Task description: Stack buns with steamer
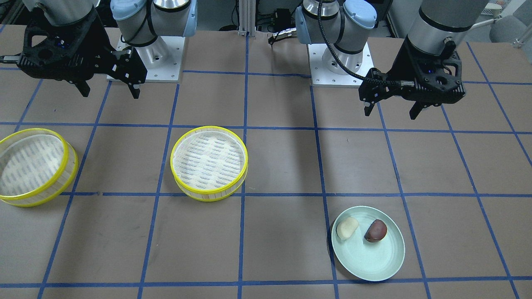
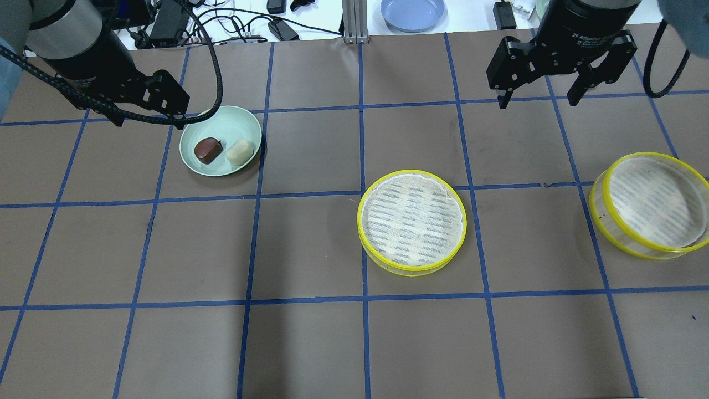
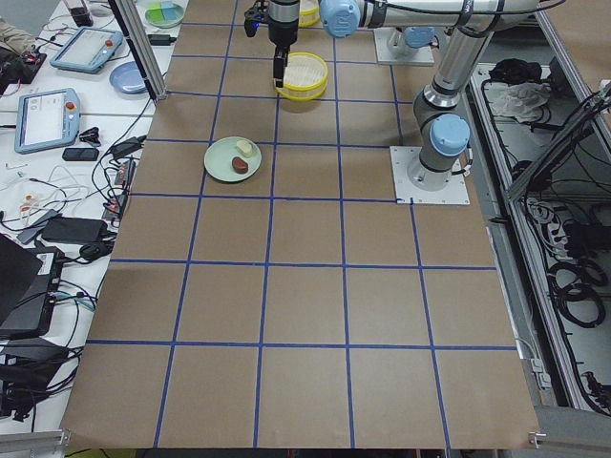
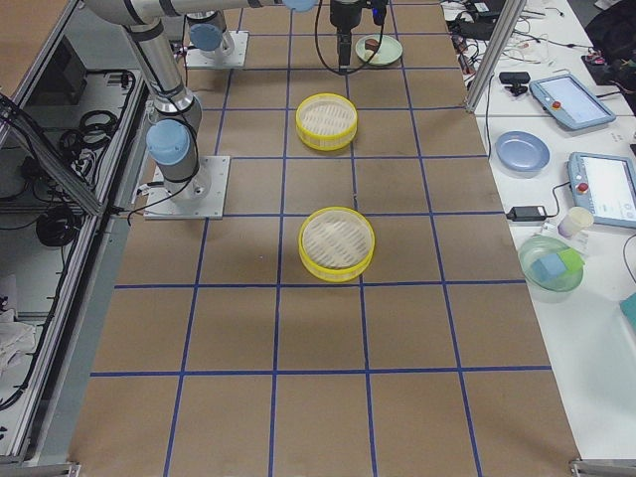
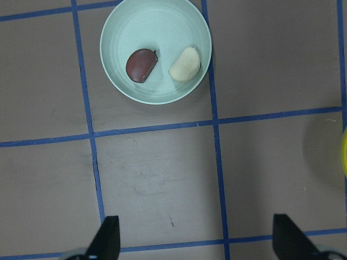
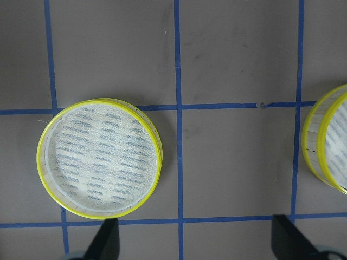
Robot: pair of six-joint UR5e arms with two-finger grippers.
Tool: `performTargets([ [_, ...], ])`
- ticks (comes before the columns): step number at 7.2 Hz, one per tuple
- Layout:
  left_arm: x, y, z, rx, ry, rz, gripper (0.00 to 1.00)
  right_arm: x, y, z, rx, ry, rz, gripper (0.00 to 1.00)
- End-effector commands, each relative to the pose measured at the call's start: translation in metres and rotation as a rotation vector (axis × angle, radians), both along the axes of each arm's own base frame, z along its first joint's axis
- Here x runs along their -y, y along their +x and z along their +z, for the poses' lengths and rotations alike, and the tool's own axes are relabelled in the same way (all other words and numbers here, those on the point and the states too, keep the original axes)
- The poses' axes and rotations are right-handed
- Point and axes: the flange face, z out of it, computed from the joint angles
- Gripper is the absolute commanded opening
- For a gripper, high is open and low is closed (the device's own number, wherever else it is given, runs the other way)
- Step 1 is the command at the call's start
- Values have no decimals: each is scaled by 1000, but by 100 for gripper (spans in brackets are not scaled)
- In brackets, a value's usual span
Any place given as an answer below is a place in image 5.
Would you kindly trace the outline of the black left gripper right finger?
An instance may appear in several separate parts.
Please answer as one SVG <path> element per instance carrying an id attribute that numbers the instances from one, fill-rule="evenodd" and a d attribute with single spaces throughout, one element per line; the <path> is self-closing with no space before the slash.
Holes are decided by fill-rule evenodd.
<path id="1" fill-rule="evenodd" d="M 272 248 L 278 259 L 314 259 L 319 250 L 286 214 L 274 214 Z"/>

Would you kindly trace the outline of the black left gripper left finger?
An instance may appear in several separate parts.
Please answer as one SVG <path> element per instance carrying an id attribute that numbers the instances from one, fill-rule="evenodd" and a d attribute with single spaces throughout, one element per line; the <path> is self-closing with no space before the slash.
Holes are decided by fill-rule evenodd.
<path id="1" fill-rule="evenodd" d="M 87 258 L 118 258 L 120 254 L 120 227 L 118 216 L 107 216 L 87 248 Z"/>

